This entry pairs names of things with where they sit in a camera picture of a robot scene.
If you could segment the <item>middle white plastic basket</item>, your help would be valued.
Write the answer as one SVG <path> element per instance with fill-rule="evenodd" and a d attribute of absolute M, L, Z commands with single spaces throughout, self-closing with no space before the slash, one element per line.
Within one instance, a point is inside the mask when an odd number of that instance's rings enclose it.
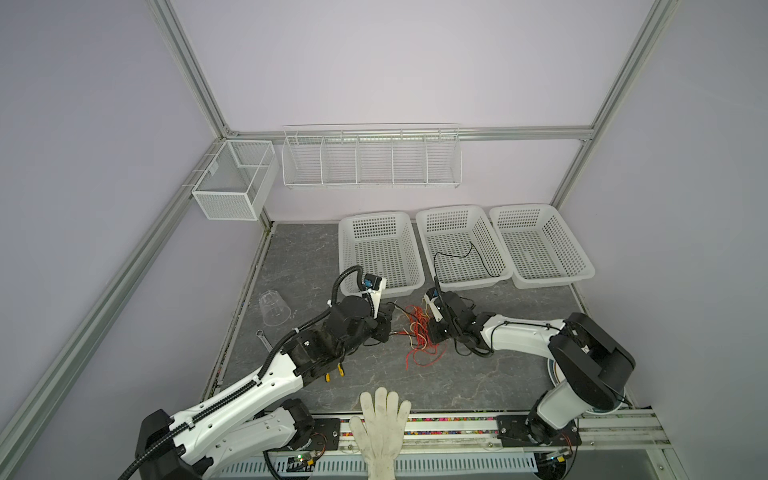
<path fill-rule="evenodd" d="M 509 252 L 481 207 L 423 210 L 416 223 L 430 272 L 443 290 L 485 288 L 512 277 Z"/>

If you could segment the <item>left white plastic basket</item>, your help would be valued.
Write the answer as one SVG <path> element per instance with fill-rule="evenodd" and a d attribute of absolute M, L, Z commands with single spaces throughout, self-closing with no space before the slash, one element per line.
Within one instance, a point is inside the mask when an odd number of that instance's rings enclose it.
<path fill-rule="evenodd" d="M 383 296 L 408 296 L 425 282 L 410 216 L 402 211 L 346 217 L 338 225 L 339 270 L 360 265 L 386 280 Z"/>

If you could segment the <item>yellow black pliers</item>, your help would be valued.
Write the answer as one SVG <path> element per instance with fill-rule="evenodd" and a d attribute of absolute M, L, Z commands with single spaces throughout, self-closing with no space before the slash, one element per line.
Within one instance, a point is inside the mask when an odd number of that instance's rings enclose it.
<path fill-rule="evenodd" d="M 333 378 L 339 377 L 344 378 L 346 375 L 344 366 L 342 363 L 337 363 L 334 367 L 330 368 L 325 374 L 324 374 L 324 381 L 326 383 L 330 383 Z"/>

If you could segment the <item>right white plastic basket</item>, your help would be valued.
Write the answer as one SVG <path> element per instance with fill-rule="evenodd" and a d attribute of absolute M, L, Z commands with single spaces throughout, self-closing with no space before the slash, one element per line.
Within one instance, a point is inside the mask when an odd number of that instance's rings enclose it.
<path fill-rule="evenodd" d="M 567 286 L 595 276 L 595 267 L 553 206 L 494 207 L 490 219 L 514 264 L 516 288 Z"/>

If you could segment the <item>plate with green red rim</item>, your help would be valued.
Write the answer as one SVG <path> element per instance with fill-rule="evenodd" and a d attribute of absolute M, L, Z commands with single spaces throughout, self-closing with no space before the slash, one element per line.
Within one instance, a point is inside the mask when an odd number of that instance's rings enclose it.
<path fill-rule="evenodd" d="M 549 378 L 554 386 L 559 385 L 560 383 L 565 381 L 565 376 L 560 369 L 559 365 L 554 360 L 548 360 L 547 361 L 547 369 L 548 369 L 548 375 Z M 585 411 L 587 415 L 593 415 L 593 416 L 605 416 L 609 414 L 613 414 L 618 412 L 622 408 L 628 408 L 629 405 L 626 402 L 623 395 L 620 395 L 619 403 L 617 406 L 615 406 L 612 409 L 599 409 L 595 407 L 590 407 Z"/>

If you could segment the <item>white knitted glove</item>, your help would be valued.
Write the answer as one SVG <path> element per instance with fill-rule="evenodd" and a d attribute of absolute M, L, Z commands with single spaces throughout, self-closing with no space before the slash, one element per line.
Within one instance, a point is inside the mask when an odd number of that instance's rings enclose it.
<path fill-rule="evenodd" d="M 400 401 L 397 392 L 379 387 L 374 395 L 362 392 L 360 405 L 362 417 L 352 417 L 349 425 L 368 478 L 395 479 L 395 461 L 402 450 L 411 402 Z"/>

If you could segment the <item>silver wrench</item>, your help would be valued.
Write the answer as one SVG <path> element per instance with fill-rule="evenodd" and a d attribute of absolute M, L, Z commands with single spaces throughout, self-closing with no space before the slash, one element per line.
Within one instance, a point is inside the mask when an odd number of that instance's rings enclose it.
<path fill-rule="evenodd" d="M 273 345 L 271 344 L 271 342 L 269 341 L 269 339 L 267 338 L 263 330 L 257 330 L 256 336 L 268 351 L 272 350 Z"/>

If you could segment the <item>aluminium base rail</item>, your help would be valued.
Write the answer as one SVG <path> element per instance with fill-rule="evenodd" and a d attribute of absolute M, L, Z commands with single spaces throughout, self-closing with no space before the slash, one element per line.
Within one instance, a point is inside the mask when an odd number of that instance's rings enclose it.
<path fill-rule="evenodd" d="M 651 410 L 618 410 L 572 421 L 547 446 L 517 446 L 519 412 L 414 414 L 396 461 L 400 479 L 459 476 L 531 478 L 547 466 L 569 479 L 684 479 L 671 442 Z"/>

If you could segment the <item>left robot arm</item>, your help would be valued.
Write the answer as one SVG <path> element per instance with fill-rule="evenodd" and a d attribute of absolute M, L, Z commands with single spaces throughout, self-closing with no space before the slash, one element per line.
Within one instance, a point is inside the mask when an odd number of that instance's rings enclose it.
<path fill-rule="evenodd" d="M 360 265 L 344 270 L 327 308 L 278 340 L 257 370 L 186 410 L 148 415 L 122 478 L 209 479 L 258 452 L 308 445 L 315 421 L 294 395 L 342 372 L 367 340 L 389 339 L 393 309 L 381 304 L 386 288 L 386 278 Z"/>

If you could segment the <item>white mesh wall box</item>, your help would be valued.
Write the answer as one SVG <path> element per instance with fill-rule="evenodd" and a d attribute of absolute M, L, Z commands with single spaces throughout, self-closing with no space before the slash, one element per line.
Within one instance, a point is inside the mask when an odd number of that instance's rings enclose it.
<path fill-rule="evenodd" d="M 209 220 L 258 221 L 278 171 L 272 142 L 224 140 L 192 194 Z"/>

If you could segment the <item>white plastic basket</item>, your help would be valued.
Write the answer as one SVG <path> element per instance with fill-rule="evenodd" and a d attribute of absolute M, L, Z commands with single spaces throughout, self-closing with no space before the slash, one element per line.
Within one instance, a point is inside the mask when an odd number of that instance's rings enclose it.
<path fill-rule="evenodd" d="M 346 217 L 338 225 L 339 270 L 360 265 L 386 280 L 383 296 L 408 296 L 425 282 L 410 216 L 402 211 Z"/>
<path fill-rule="evenodd" d="M 416 223 L 430 272 L 443 290 L 485 288 L 512 277 L 509 252 L 481 207 L 423 210 Z"/>
<path fill-rule="evenodd" d="M 567 286 L 595 276 L 595 267 L 553 206 L 494 207 L 490 219 L 514 264 L 516 288 Z"/>

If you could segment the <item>clear plastic cup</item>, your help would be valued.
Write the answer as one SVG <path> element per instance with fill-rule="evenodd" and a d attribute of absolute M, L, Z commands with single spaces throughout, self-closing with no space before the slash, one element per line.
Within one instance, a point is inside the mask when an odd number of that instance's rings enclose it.
<path fill-rule="evenodd" d="M 280 326 L 293 316 L 292 309 L 276 290 L 267 290 L 262 293 L 258 298 L 258 304 L 265 326 Z"/>

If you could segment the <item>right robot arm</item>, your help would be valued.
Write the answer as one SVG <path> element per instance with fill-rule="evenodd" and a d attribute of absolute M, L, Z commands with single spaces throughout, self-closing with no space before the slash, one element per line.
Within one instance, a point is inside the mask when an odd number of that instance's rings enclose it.
<path fill-rule="evenodd" d="M 625 387 L 636 361 L 584 313 L 555 320 L 477 313 L 471 301 L 436 287 L 427 291 L 424 301 L 432 342 L 452 339 L 479 357 L 502 351 L 534 355 L 546 359 L 560 374 L 527 414 L 499 423 L 499 438 L 506 446 L 578 446 L 579 417 L 588 412 L 611 413 L 629 403 Z"/>

